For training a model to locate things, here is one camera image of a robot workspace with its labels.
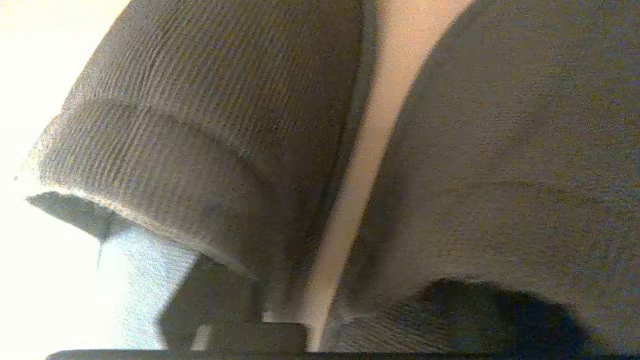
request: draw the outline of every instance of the bright white background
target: bright white background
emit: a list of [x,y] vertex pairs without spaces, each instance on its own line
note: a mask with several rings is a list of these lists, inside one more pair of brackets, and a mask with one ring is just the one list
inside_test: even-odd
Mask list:
[[0,0],[0,358],[90,347],[98,244],[17,198],[13,178],[128,0]]

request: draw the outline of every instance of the beige strip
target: beige strip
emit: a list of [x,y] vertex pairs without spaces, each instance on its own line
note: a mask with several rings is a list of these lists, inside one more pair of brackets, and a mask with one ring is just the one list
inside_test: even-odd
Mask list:
[[370,99],[305,293],[301,322],[310,331],[310,351],[319,348],[342,269],[409,87],[433,46],[472,2],[378,1],[379,53]]

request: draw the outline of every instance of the gray ribbed fabric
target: gray ribbed fabric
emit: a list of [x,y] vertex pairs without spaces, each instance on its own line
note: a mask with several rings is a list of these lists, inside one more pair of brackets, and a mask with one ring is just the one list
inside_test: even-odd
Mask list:
[[480,1],[461,17],[398,118],[327,339],[403,343],[390,314],[455,278],[563,304],[609,351],[640,350],[639,13]]
[[351,0],[133,0],[31,153],[26,195],[284,286],[348,156],[361,27]]

